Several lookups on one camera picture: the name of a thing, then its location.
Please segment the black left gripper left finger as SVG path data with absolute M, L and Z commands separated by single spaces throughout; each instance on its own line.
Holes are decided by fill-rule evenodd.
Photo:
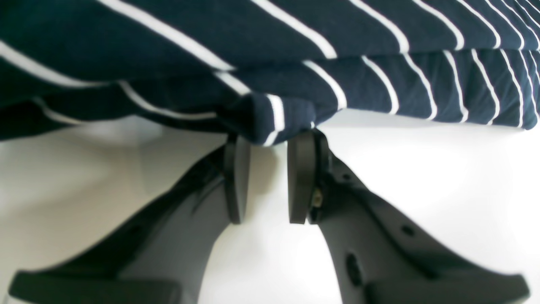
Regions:
M 229 135 L 170 190 L 68 261 L 17 271 L 10 304 L 196 304 L 215 242 L 245 219 L 250 144 Z

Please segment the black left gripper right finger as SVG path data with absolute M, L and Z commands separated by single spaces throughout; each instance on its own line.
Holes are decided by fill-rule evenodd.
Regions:
M 288 141 L 289 221 L 318 226 L 344 304 L 522 304 L 520 274 L 460 256 L 373 193 L 317 129 Z

